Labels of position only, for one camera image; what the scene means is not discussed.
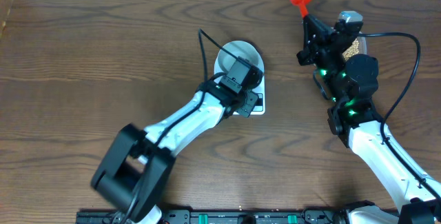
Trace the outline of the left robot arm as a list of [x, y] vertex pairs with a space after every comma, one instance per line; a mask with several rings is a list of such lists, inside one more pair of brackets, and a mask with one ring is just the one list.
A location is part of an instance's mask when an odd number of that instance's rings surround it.
[[238, 57], [227, 72], [202, 82], [189, 103], [144, 129], [132, 124], [115, 137], [91, 186], [122, 213], [122, 222], [157, 223], [155, 209], [177, 155], [197, 136], [237, 112], [250, 116], [263, 71]]

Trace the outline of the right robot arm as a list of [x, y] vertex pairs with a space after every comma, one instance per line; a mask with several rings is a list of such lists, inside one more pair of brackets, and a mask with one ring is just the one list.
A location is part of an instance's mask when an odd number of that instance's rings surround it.
[[334, 27], [315, 16], [302, 18], [304, 45], [300, 65], [315, 65], [326, 100], [328, 124], [345, 147], [357, 154], [392, 198], [398, 214], [363, 201], [335, 213], [333, 223], [437, 223], [440, 221], [440, 182], [428, 175], [400, 146], [373, 103], [378, 89], [378, 60], [367, 54], [344, 57], [362, 37], [362, 16], [341, 12]]

